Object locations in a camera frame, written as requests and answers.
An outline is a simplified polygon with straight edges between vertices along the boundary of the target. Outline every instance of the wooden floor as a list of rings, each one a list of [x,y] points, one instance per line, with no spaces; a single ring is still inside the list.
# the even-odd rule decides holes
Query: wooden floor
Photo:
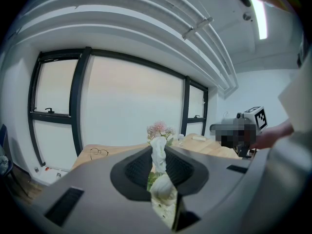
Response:
[[[43,190],[45,186],[33,181],[27,173],[17,168],[16,166],[13,167],[13,173],[15,177],[17,178],[17,180],[19,181],[20,185],[28,194],[28,196],[15,183],[11,175],[7,177],[5,182],[7,183],[10,191],[12,192],[14,196],[22,200],[24,203],[30,205],[32,201],[40,195],[41,191]]]

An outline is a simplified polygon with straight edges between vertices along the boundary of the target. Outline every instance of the ceiling light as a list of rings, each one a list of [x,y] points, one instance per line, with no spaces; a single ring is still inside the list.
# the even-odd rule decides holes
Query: ceiling light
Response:
[[[265,16],[264,4],[261,0],[251,0],[255,15],[257,17],[260,40],[268,37],[267,19]]]

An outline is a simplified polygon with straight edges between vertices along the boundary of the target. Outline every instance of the wooden table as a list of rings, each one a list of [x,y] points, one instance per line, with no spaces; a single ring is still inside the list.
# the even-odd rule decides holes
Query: wooden table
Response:
[[[193,152],[198,152],[201,154],[241,159],[240,157],[237,156],[236,152],[233,149],[222,147],[218,142],[208,138],[206,138],[206,141],[193,140],[192,139],[193,136],[200,135],[197,134],[187,135],[183,140],[183,146],[181,148]],[[105,158],[107,156],[119,154],[122,152],[126,152],[128,150],[144,148],[147,146],[148,143],[136,146],[87,145],[76,159],[72,169],[76,168],[77,166],[85,162],[95,160],[97,158]],[[174,140],[172,146],[178,146],[178,140]]]

